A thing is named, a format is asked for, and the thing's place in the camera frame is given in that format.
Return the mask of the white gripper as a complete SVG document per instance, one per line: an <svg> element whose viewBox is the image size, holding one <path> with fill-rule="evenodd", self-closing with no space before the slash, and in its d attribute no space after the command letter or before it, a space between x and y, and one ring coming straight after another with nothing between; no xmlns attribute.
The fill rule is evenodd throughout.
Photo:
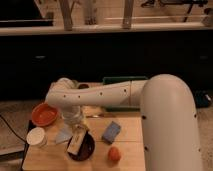
<svg viewBox="0 0 213 171"><path fill-rule="evenodd" d="M60 113L64 122L70 126L79 124L83 119L83 114L80 106L72 106L70 108L61 109Z"/></svg>

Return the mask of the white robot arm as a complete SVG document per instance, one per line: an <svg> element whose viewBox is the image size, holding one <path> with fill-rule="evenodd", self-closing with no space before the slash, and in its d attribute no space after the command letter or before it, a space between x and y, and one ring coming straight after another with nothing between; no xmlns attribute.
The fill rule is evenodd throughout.
<svg viewBox="0 0 213 171"><path fill-rule="evenodd" d="M146 171L203 171L198 117L189 86L179 77L159 74L148 80L76 89L67 78L49 89L49 106L137 107L142 116Z"/></svg>

